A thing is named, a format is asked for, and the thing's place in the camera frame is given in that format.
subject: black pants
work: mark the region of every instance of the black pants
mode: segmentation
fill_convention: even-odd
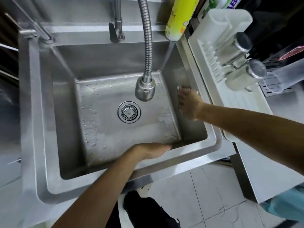
[[[134,228],[180,228],[180,223],[171,218],[153,198],[141,198],[137,191],[129,192],[123,205]],[[121,228],[117,203],[106,228]]]

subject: white dish rack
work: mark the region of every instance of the white dish rack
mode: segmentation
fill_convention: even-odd
[[[272,114],[259,86],[252,92],[245,89],[236,92],[226,86],[224,76],[231,68],[222,67],[215,56],[215,50],[223,42],[237,32],[244,32],[251,23],[252,17],[246,10],[211,9],[188,43],[213,104]],[[223,133],[227,140],[239,141],[226,131]]]

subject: teal fabric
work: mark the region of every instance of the teal fabric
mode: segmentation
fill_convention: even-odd
[[[278,217],[304,222],[304,183],[260,204]]]

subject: yellow bottle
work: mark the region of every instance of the yellow bottle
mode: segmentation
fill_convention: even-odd
[[[166,26],[166,37],[178,41],[183,35],[199,0],[175,0]]]

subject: sink drain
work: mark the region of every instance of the sink drain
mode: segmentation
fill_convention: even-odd
[[[139,106],[132,101],[125,101],[118,107],[118,117],[125,123],[134,123],[140,117]]]

